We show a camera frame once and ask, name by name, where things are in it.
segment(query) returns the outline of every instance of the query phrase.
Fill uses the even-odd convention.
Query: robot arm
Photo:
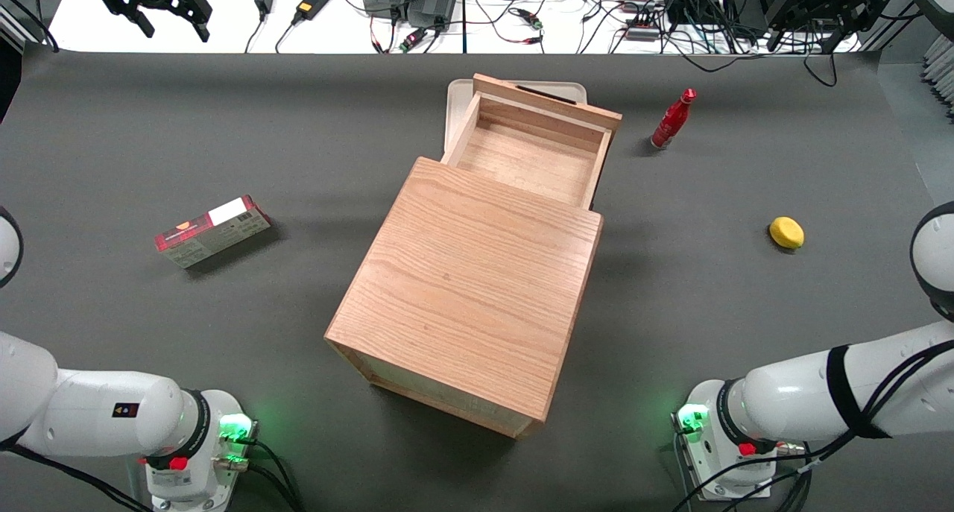
[[[0,287],[16,274],[22,243],[0,207]],[[59,369],[47,350],[0,332],[0,452],[140,455],[154,508],[215,512],[247,468],[254,431],[231,394],[147,373]]]
[[[927,213],[910,259],[931,306],[947,321],[872,342],[802,355],[750,370],[742,379],[704,381],[675,415],[696,484],[752,458],[774,458],[786,441],[954,431],[954,350],[919,369],[872,420],[862,409],[906,359],[954,341],[954,202]],[[773,477],[774,462],[720,475],[703,499],[738,499]],[[768,497],[765,488],[756,497]]]

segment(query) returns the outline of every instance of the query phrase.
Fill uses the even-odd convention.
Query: cardboard box
[[[272,220],[248,195],[156,234],[156,250],[182,268],[198,263],[249,236],[272,227]]]

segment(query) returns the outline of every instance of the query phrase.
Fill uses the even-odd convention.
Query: red bottle
[[[689,118],[689,105],[694,100],[695,89],[686,89],[682,93],[682,97],[666,110],[666,114],[657,126],[657,131],[653,134],[653,139],[650,139],[655,148],[667,148],[669,146],[679,128],[682,128],[686,119]]]

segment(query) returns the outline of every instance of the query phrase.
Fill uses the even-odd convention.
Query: white table
[[[259,30],[253,40],[253,53],[272,53],[275,43],[288,27],[295,7],[300,0],[275,0],[272,14],[266,19],[265,26]],[[362,0],[350,0],[351,3],[362,6]],[[208,42],[201,42],[193,27],[184,19],[164,10],[143,9],[147,17],[156,27],[156,34],[147,39],[139,27],[128,22],[122,16],[110,15],[101,0],[62,0],[57,15],[51,23],[51,32],[57,38],[60,46],[74,51],[132,51],[133,53],[241,53],[244,51],[248,37],[259,23],[258,10],[252,0],[209,0],[212,4],[212,16],[208,29],[211,37]],[[454,20],[463,19],[464,6],[462,0],[454,10]],[[541,0],[521,1],[514,4],[526,10],[536,10]],[[480,0],[480,5],[492,17],[500,16],[507,9],[508,1]],[[539,54],[538,44],[522,45],[501,40],[487,24],[487,16],[478,8],[475,0],[466,0],[467,7],[467,53],[471,54]],[[584,3],[583,0],[546,0],[540,10],[539,19],[544,23],[544,49],[549,54],[573,54],[580,44],[580,37],[585,37],[583,43],[592,36],[596,26],[602,19],[604,12],[600,12],[593,19],[581,24],[583,15],[590,12],[593,2]],[[610,50],[614,34],[622,27],[621,20],[629,19],[633,15],[625,15],[620,10],[613,13],[600,26],[596,37],[590,43],[586,53],[605,54]],[[370,36],[369,24],[373,24],[378,40],[388,44],[391,37],[391,24],[386,19],[368,19],[365,13],[355,10],[345,0],[331,0],[321,10],[314,20],[306,21],[297,26],[282,46],[283,54],[374,54]],[[517,16],[505,13],[503,19],[496,24],[497,30],[508,39],[527,39],[534,37],[535,32]],[[678,39],[698,41],[692,43],[668,43],[665,47],[667,54],[676,54],[679,49],[684,53],[705,53],[702,45],[702,36],[689,26],[682,26]],[[395,36],[394,47],[414,31],[408,23],[399,23]],[[463,26],[455,23],[434,44],[432,53],[460,54],[463,51]],[[805,34],[797,36],[804,39]],[[413,50],[420,53],[423,46],[429,43],[426,40],[422,46]],[[848,51],[856,44],[856,37],[849,37],[839,47],[839,51]],[[719,53],[728,53],[724,41],[713,44]],[[659,41],[634,42],[624,41],[618,46],[617,54],[658,54],[661,48]],[[753,53],[764,53],[764,44],[759,49],[751,49]],[[790,48],[780,51],[791,51]]]

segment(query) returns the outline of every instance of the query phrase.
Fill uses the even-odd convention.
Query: cable strap
[[[828,369],[825,372],[828,381],[828,394],[831,394],[835,409],[841,415],[841,420],[855,436],[865,437],[868,440],[883,440],[890,437],[882,429],[865,420],[862,410],[858,407],[858,400],[848,384],[848,373],[844,368],[844,355],[848,353],[848,345],[837,346],[828,352]]]

